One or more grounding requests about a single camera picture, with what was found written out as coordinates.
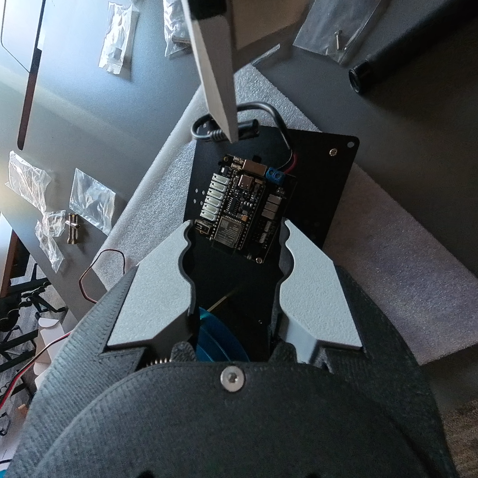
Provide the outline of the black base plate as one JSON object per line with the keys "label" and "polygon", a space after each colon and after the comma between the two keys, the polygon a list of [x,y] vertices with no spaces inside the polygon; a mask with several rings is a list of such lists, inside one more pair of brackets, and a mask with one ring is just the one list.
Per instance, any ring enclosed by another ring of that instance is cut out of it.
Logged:
{"label": "black base plate", "polygon": [[[281,223],[290,219],[316,246],[323,249],[346,181],[359,148],[354,136],[290,129],[298,155],[291,172],[285,165],[290,150],[278,128],[263,126],[258,137],[236,144],[200,141],[195,143],[184,220],[191,220],[186,270],[194,281],[196,304],[212,312],[238,338],[252,361],[266,359],[278,338],[278,283]],[[194,228],[202,200],[225,154],[272,166],[295,176],[297,184],[280,222],[273,245],[263,264],[239,254],[213,247]]]}

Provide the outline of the flat clear plastic bag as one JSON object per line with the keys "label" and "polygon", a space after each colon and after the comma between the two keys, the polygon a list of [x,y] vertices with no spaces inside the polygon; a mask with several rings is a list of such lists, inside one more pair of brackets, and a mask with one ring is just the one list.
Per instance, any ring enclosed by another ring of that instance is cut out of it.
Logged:
{"label": "flat clear plastic bag", "polygon": [[106,236],[112,229],[116,194],[105,185],[75,169],[69,208]]}

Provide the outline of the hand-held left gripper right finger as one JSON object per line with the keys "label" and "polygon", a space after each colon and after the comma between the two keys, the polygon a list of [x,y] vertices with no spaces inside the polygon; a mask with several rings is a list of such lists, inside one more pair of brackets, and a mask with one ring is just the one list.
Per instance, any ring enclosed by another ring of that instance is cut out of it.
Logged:
{"label": "hand-held left gripper right finger", "polygon": [[277,332],[312,364],[320,347],[360,350],[362,341],[333,261],[290,219],[281,223]]}

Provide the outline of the white foam sheet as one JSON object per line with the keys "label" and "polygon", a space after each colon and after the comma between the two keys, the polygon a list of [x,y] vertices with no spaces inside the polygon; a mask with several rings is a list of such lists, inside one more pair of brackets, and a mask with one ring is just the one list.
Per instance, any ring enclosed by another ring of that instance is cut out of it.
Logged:
{"label": "white foam sheet", "polygon": [[[181,223],[195,141],[187,120],[206,112],[199,87],[101,249],[135,265]],[[326,254],[385,312],[419,364],[478,341],[478,282],[359,166],[352,166]]]}

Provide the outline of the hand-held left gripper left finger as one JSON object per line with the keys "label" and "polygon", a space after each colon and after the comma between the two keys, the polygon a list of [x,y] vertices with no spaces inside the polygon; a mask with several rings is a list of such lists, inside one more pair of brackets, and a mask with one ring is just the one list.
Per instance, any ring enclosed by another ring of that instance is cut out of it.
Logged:
{"label": "hand-held left gripper left finger", "polygon": [[110,349],[172,350],[196,334],[195,286],[183,267],[191,248],[187,220],[137,265],[116,323]]}

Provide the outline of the black circuit board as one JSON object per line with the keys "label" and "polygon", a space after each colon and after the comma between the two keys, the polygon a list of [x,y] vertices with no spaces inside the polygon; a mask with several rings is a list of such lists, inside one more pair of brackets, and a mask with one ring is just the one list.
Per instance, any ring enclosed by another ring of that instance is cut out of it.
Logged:
{"label": "black circuit board", "polygon": [[225,154],[194,228],[213,247],[263,264],[297,184],[295,176]]}

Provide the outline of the clear bag with silver screws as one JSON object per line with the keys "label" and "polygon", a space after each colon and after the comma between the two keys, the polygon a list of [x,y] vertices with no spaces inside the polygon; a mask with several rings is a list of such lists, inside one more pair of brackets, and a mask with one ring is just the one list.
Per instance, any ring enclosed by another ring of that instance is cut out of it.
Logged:
{"label": "clear bag with silver screws", "polygon": [[347,64],[390,3],[389,0],[316,0],[294,46]]}

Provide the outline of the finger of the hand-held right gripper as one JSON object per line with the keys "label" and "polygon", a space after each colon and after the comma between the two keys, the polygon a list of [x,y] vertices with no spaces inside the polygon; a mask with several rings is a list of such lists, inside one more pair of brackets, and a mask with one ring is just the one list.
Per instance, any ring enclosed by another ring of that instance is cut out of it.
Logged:
{"label": "finger of the hand-held right gripper", "polygon": [[183,0],[182,8],[208,112],[235,143],[238,119],[230,2]]}
{"label": "finger of the hand-held right gripper", "polygon": [[308,0],[233,0],[232,21],[237,50],[295,27],[309,8]]}

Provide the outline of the grey desk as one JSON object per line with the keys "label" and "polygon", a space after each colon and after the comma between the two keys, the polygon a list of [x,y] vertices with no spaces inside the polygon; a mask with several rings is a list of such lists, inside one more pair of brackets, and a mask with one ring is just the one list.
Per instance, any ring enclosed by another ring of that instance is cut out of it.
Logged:
{"label": "grey desk", "polygon": [[[200,84],[164,57],[163,5],[145,1],[130,79],[98,68],[108,1],[55,2],[21,157],[68,209],[75,168],[116,192],[115,219]],[[342,66],[295,47],[258,64],[320,130],[353,135],[355,164],[477,275],[477,19],[366,96]],[[441,410],[477,397],[477,345],[423,365]]]}

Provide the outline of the small clear parts bag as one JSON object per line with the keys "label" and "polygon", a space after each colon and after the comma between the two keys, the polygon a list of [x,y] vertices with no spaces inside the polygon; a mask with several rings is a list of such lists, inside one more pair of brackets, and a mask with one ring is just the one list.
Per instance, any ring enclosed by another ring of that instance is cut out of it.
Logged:
{"label": "small clear parts bag", "polygon": [[119,76],[130,68],[132,49],[140,12],[134,3],[123,5],[110,1],[107,28],[98,67]]}
{"label": "small clear parts bag", "polygon": [[181,0],[164,0],[164,38],[165,57],[173,57],[192,52]]}

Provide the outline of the metal cross wrench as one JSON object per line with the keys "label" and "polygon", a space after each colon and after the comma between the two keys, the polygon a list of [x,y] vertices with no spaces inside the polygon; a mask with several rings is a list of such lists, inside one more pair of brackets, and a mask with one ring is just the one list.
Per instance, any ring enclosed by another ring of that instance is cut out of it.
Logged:
{"label": "metal cross wrench", "polygon": [[81,218],[77,213],[68,213],[65,225],[68,229],[67,244],[76,245],[80,239]]}

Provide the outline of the black screwdriver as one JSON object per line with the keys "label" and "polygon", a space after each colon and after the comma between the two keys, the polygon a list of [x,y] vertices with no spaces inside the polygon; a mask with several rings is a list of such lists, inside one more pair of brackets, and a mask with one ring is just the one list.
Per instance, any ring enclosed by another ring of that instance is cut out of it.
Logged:
{"label": "black screwdriver", "polygon": [[363,95],[470,21],[417,25],[349,69],[353,90]]}

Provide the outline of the crumpled clear plastic bag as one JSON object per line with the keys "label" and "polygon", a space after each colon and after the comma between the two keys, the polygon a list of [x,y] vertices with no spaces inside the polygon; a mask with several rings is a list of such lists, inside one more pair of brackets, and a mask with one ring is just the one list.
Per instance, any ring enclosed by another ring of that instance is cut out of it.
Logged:
{"label": "crumpled clear plastic bag", "polygon": [[45,192],[52,179],[45,170],[31,165],[17,153],[10,151],[8,176],[6,187],[27,200],[41,213],[46,212]]}

